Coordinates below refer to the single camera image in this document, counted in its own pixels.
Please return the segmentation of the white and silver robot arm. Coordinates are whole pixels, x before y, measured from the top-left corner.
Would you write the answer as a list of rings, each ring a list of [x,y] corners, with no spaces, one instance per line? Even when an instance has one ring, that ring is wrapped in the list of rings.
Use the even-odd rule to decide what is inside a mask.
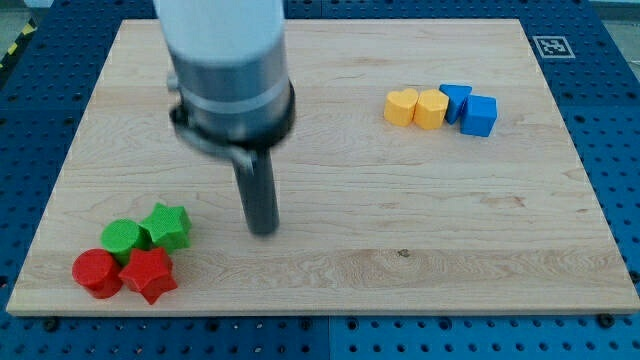
[[[289,132],[295,107],[280,0],[154,0],[180,95],[176,135],[245,172]]]

